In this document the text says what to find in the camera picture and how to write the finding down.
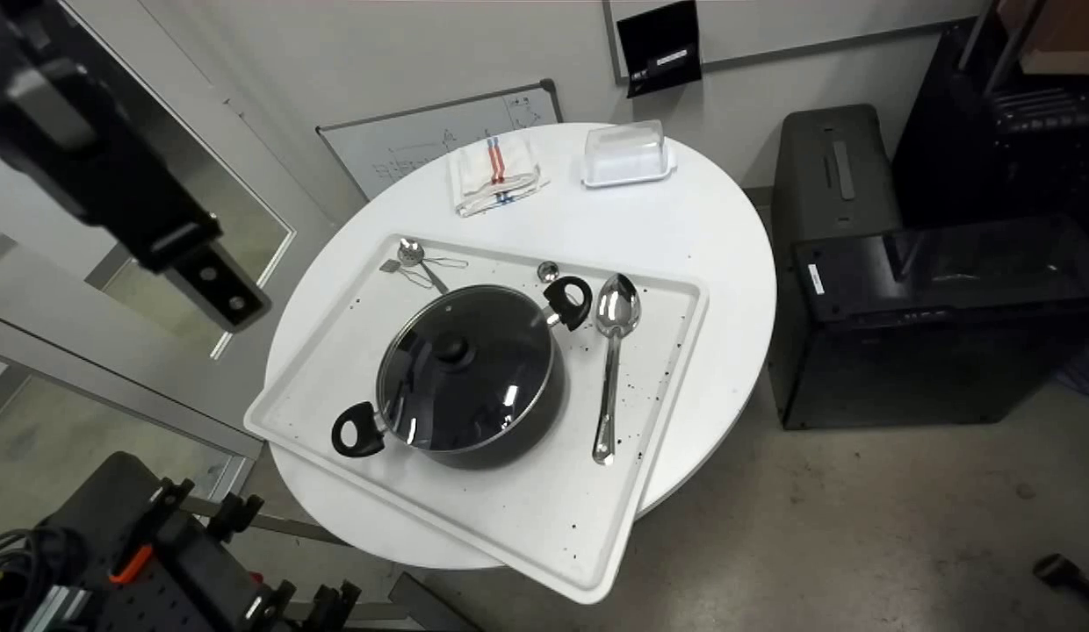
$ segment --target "pot lid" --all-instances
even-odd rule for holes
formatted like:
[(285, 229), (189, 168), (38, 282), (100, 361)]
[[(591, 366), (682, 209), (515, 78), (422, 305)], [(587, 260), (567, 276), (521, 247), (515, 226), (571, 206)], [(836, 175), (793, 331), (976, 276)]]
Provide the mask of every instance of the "pot lid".
[(469, 283), (434, 299), (381, 356), (385, 427), (422, 448), (474, 448), (511, 427), (552, 379), (538, 303)]

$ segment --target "spoon handle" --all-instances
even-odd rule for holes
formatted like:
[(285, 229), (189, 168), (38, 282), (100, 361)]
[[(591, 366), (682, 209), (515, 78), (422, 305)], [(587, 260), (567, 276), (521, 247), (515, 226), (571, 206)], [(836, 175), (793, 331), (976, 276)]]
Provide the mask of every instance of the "spoon handle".
[(608, 463), (613, 457), (613, 393), (618, 393), (618, 350), (622, 337), (608, 337), (599, 422), (592, 427), (591, 457)]
[(422, 260), (416, 260), (416, 265), (428, 272), (428, 282), (434, 283), (434, 291), (439, 291), (439, 294), (444, 294), (441, 276), (434, 276), (434, 272), (430, 272), (430, 265), (428, 265), (428, 262), (422, 262)]

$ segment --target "pot handle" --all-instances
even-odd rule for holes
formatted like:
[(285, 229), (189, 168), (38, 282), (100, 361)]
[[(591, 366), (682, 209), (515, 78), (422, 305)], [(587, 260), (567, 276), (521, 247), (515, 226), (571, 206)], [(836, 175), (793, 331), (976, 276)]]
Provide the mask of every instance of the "pot handle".
[(558, 324), (576, 331), (591, 317), (591, 283), (583, 276), (558, 276), (544, 288), (544, 299)]
[(332, 441), (332, 453), (340, 457), (371, 457), (381, 448), (381, 433), (374, 427), (374, 415), (371, 415), (371, 402), (360, 400), (355, 406), (345, 406), (345, 415), (336, 415), (332, 427), (331, 427), (331, 441)]

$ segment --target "electrical wire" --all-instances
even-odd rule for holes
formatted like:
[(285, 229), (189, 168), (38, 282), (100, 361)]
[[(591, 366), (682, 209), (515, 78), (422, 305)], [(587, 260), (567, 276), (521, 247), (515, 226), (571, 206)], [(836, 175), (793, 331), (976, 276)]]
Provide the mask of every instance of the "electrical wire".
[(66, 537), (66, 533), (62, 529), (7, 529), (7, 533), (0, 533), (0, 572), (24, 576), (19, 597), (14, 605), (7, 605), (7, 608), (16, 608), (9, 629), (24, 629), (24, 620), (35, 610), (35, 605), (44, 597), (44, 590), (55, 579), (55, 572), (51, 572), (44, 550), (43, 550), (44, 537)]

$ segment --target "silver spoon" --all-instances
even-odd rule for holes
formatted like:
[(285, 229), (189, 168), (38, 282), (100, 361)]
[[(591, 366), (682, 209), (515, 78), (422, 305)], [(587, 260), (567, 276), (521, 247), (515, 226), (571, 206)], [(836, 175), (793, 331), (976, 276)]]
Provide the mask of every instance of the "silver spoon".
[(644, 320), (644, 303), (634, 283), (624, 272), (603, 282), (592, 303), (598, 331), (608, 337), (608, 366), (603, 366), (603, 395), (599, 422), (592, 427), (591, 457), (608, 463), (613, 457), (613, 393), (618, 393), (618, 350), (622, 337), (634, 331)]
[(439, 294), (444, 294), (444, 283), (430, 272), (430, 265), (426, 262), (426, 247), (413, 239), (401, 239), (398, 247), (398, 260), (403, 265), (422, 265), (428, 272), (428, 282), (434, 283)]

